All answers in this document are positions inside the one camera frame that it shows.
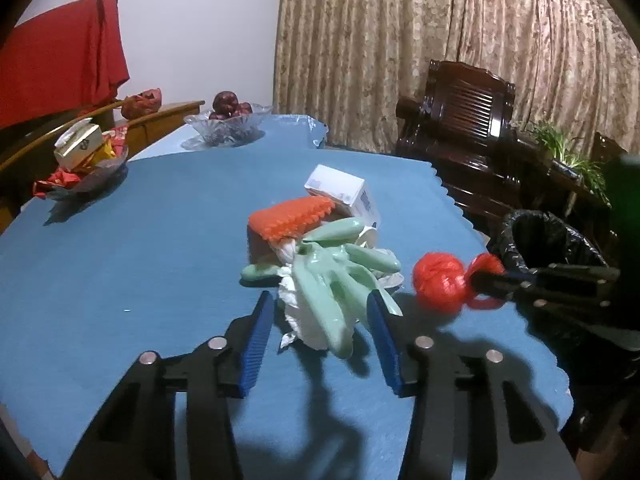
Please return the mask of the red plastic bag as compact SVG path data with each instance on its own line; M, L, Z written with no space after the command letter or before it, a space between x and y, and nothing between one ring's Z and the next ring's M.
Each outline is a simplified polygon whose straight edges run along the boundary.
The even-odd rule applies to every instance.
M472 287L471 276L476 271L506 272L500 260L488 252L476 256L468 266L446 252L428 252L412 270L419 306L446 315L459 314L463 306L472 310L500 309L504 300L484 297Z

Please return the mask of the white tissue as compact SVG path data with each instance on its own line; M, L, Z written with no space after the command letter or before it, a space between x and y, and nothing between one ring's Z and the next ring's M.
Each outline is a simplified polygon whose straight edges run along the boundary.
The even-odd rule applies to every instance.
M295 338L340 359L352 355L355 327L369 326L367 304L379 292L383 306L402 315L390 290L402 284L401 264L388 249L363 248L348 238L307 235L280 269L279 300Z

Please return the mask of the mint green rubber glove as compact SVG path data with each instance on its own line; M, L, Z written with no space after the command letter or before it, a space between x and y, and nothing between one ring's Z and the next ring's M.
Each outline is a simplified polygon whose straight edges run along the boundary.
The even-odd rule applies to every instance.
M288 331L280 348L297 341L348 359L355 326L369 325L367 301L378 292L386 310L402 315L393 291L404 284L395 254L378 247L378 230L363 218L324 222L305 234L272 243L271 254L241 272L249 283L276 280Z

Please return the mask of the white carton box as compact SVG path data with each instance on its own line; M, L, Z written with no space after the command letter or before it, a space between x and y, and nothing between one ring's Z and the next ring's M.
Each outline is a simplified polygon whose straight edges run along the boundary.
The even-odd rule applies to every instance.
M381 216L367 181L329 166L317 165L304 184L310 195L330 198L338 211L378 228Z

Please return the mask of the orange spiky scrub pad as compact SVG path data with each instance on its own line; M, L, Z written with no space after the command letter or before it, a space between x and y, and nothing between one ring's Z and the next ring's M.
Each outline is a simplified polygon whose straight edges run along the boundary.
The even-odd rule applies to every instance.
M298 242L332 214L333 200L306 196L252 212L247 220L249 263L293 261Z

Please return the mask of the white grey paper cup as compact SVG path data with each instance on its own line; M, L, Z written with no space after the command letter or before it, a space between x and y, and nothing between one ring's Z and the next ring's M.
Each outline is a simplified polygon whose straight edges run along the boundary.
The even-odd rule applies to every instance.
M349 218L349 241L363 248L378 247L378 229L375 224L370 224L361 218Z

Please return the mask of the black lined trash bin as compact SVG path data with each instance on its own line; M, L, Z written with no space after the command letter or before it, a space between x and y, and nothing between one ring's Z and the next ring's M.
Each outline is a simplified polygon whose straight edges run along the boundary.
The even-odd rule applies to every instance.
M509 271L533 272L552 264L622 265L620 237L612 216L602 211L564 219L548 211L512 209L489 225L488 234L488 250Z

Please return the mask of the dark wooden side table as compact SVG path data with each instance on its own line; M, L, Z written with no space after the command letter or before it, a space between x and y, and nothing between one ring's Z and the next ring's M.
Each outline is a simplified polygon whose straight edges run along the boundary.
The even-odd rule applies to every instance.
M520 184L518 200L523 208L555 214L593 244L602 244L610 237L610 208L586 187L574 169L556 160L549 150L524 133L517 133L510 164Z

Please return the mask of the blue felt table mat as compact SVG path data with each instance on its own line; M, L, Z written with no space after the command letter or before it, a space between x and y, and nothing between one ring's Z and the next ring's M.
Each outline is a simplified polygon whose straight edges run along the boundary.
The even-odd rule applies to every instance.
M97 202L29 205L1 237L1 401L60 474L94 414L143 351L189 352L253 310L241 284L246 222L304 194L315 166L367 181L378 242L405 271L427 252L484 252L424 162L357 152L213 148L130 162ZM280 348L230 405L250 479L393 479L412 403L386 386L366 332L352 358Z

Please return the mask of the glass snack dish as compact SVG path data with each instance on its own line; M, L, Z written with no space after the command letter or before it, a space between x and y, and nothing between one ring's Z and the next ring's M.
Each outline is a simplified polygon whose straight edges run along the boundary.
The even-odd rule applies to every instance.
M129 148L127 128L102 130L102 145L79 166L67 171L57 166L47 179L32 186L32 195L44 200L85 200L104 191L124 170Z

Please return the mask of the glass fruit bowl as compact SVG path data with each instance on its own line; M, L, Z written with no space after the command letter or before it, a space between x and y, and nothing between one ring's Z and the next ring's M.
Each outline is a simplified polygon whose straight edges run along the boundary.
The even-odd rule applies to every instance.
M206 146L211 148L237 148L260 139L262 121L271 114L270 106L252 103L252 112L246 115L226 119L213 119L212 110L203 110L200 114L186 115L183 121L190 125Z

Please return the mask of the light blue tablecloth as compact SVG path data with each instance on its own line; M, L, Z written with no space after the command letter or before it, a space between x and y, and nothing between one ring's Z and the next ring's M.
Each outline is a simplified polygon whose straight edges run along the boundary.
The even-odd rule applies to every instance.
M217 145L222 148L322 148L326 144L329 127L308 115L267 115L258 129L241 142ZM163 139L153 143L130 158L141 160L171 154L198 152L213 148L190 125L183 125Z

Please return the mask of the red packet on sideboard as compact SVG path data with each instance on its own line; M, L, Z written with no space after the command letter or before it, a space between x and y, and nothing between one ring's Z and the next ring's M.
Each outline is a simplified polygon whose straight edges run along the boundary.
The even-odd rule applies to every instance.
M127 120L135 120L158 112L161 106L162 90L149 89L134 96L127 96L122 102L120 114Z

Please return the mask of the red cloth cover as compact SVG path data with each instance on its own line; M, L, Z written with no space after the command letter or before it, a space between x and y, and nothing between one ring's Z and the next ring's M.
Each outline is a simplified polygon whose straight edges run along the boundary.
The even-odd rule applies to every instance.
M14 27L1 48L1 127L114 99L129 80L118 0L76 0Z

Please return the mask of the wooden chair back rail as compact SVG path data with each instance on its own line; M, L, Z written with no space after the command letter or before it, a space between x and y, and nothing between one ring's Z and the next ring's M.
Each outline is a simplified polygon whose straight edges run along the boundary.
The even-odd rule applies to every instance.
M29 133L25 139L21 140L17 143L15 148L9 148L8 150L1 153L1 165L0 169L2 171L12 166L14 162L17 162L19 159L24 157L26 154L34 150L35 148L39 148L40 145L49 142L51 139L56 140L60 134L65 132L68 128L73 125L76 125L78 122L89 118L99 118L102 119L104 114L108 116L113 116L113 110L116 108L122 107L122 104L125 103L125 100L118 100L111 103L106 104L105 106L96 108L95 110L89 110L85 114L81 114L78 117L74 117L68 122L64 122L64 124L58 125L56 127L50 128L48 131L43 131L40 133Z

